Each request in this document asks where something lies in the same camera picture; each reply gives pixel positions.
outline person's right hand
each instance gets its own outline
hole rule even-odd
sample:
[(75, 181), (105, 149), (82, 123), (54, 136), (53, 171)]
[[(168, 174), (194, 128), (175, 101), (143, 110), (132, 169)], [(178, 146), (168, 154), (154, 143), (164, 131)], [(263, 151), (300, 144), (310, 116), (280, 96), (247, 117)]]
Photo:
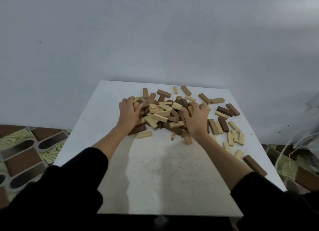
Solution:
[(199, 106), (196, 102), (190, 102), (193, 106), (193, 116), (189, 116), (189, 112), (183, 107), (183, 113), (187, 125), (187, 129), (194, 138), (198, 135), (207, 134), (207, 117), (208, 110), (202, 105)]

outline white wall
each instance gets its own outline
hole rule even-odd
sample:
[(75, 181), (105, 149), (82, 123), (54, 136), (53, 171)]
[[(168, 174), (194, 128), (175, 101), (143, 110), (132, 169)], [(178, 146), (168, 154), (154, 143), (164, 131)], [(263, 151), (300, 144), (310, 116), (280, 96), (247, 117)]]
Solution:
[(0, 0), (0, 23), (1, 124), (72, 128), (100, 80), (186, 84), (279, 143), (318, 93), (319, 0)]

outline forearm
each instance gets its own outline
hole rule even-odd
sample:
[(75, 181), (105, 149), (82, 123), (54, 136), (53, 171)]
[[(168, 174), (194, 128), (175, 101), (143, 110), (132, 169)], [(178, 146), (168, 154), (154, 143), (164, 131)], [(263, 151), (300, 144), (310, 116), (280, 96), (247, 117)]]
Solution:
[(206, 151), (230, 190), (252, 170), (225, 151), (209, 134), (199, 134), (194, 139)]
[(114, 151), (125, 136), (125, 131), (121, 128), (115, 127), (92, 147), (101, 150), (110, 161)]

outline white table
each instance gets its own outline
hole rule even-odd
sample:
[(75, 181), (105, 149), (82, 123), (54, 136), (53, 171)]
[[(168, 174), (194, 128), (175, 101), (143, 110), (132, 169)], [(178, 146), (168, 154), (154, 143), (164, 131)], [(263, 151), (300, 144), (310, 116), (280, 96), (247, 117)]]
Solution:
[[(158, 89), (170, 92), (173, 100), (177, 96), (172, 85), (101, 81), (54, 164), (61, 166), (105, 136), (117, 123), (118, 103), (129, 96), (142, 96), (142, 88), (148, 88), (149, 94)], [(180, 86), (178, 90), (184, 97)], [(225, 107), (226, 103), (241, 112), (227, 89), (189, 87), (189, 90), (199, 103), (199, 93), (210, 99), (225, 99), (223, 104), (209, 105), (210, 119), (217, 120), (214, 115), (217, 106)], [(249, 154), (268, 173), (268, 180), (286, 190), (244, 114), (229, 119), (246, 135), (244, 146), (231, 147), (233, 153), (241, 149), (245, 155)], [(242, 216), (220, 174), (195, 140), (186, 145), (180, 136), (171, 141), (171, 132), (164, 128), (153, 131), (148, 127), (148, 130), (153, 132), (152, 137), (127, 136), (115, 151), (99, 186), (104, 198), (99, 213)], [(216, 138), (219, 144), (227, 139), (226, 134)]]

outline pile of wooden blocks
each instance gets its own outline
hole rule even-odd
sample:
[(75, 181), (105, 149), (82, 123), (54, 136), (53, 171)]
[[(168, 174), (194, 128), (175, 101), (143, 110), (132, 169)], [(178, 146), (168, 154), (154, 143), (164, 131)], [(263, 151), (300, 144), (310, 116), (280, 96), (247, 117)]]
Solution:
[[(165, 100), (165, 98), (171, 98), (172, 94), (165, 92), (163, 90), (158, 90), (156, 93), (159, 95), (158, 100), (155, 100), (156, 94), (148, 94), (147, 88), (143, 88), (143, 96), (136, 97), (133, 100), (134, 108), (143, 103), (141, 112), (139, 113), (139, 120), (136, 123), (136, 126), (129, 133), (129, 135), (137, 134), (136, 138), (145, 138), (152, 136), (151, 131), (144, 132), (146, 130), (146, 124), (152, 127), (154, 130), (158, 128), (166, 128), (172, 132), (171, 140), (174, 140), (175, 135), (181, 136), (187, 145), (192, 144), (192, 139), (189, 131), (187, 130), (187, 125), (185, 118), (182, 112), (182, 107), (188, 109), (188, 114), (193, 115), (193, 107), (188, 104), (187, 100), (195, 102), (196, 99), (191, 97), (192, 93), (186, 86), (181, 86), (181, 90), (185, 93), (185, 97), (177, 96), (176, 100)], [(177, 86), (173, 87), (174, 94), (178, 94)], [(214, 98), (209, 99), (203, 93), (198, 95), (202, 100), (202, 107), (207, 108), (208, 111), (211, 111), (210, 104), (220, 104), (224, 103), (223, 98)], [(233, 116), (239, 116), (240, 112), (230, 103), (225, 105), (226, 108), (218, 106), (215, 115), (218, 116), (218, 121), (213, 119), (208, 119), (207, 121), (207, 132), (211, 128), (213, 135), (210, 135), (216, 142), (216, 135), (227, 134), (227, 142), (223, 142), (224, 149), (231, 153), (231, 146), (239, 144), (243, 146), (245, 144), (245, 134), (240, 130), (240, 128), (233, 122), (227, 119)], [(242, 159), (244, 153), (238, 149), (234, 156), (237, 159)]]

